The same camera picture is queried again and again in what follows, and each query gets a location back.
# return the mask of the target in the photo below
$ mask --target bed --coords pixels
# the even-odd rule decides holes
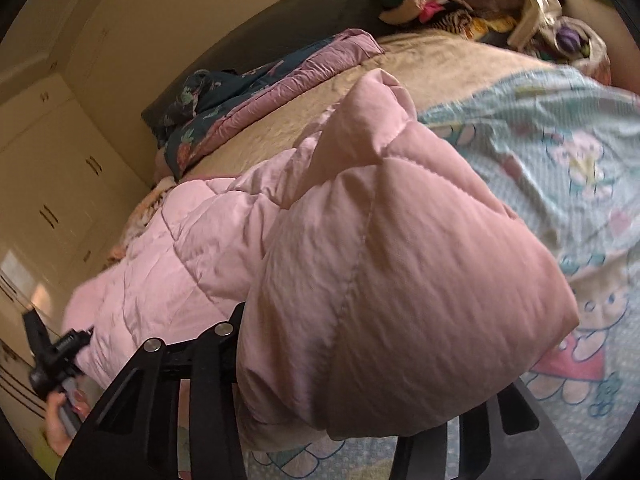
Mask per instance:
[[[247,127],[205,156],[186,179],[241,173],[290,148],[307,123],[373,68],[397,77],[414,99],[419,119],[453,144],[516,210],[558,258],[574,288],[581,326],[523,380],[587,478],[640,400],[640,326],[634,315],[640,278],[640,102],[570,68],[442,32],[398,34],[379,43],[385,54]],[[181,442],[185,469],[188,446]],[[449,424],[448,446],[447,477],[455,478],[456,421]],[[326,438],[289,452],[247,453],[245,465],[252,479],[383,480],[395,447],[395,438]]]

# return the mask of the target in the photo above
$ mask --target person's arm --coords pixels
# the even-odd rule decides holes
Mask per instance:
[[[89,415],[91,408],[86,402],[84,393],[75,392],[76,406],[74,410],[84,420]],[[47,396],[47,409],[44,416],[44,435],[49,447],[58,456],[63,456],[71,444],[71,437],[66,434],[66,429],[60,420],[58,410],[66,401],[66,395],[59,392],[51,392]]]

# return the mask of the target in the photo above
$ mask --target pink comforter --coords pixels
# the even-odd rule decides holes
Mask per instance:
[[[145,341],[246,300],[238,423],[261,450],[414,434],[499,391],[577,323],[552,255],[373,70],[296,148],[175,188],[65,329],[106,386]]]

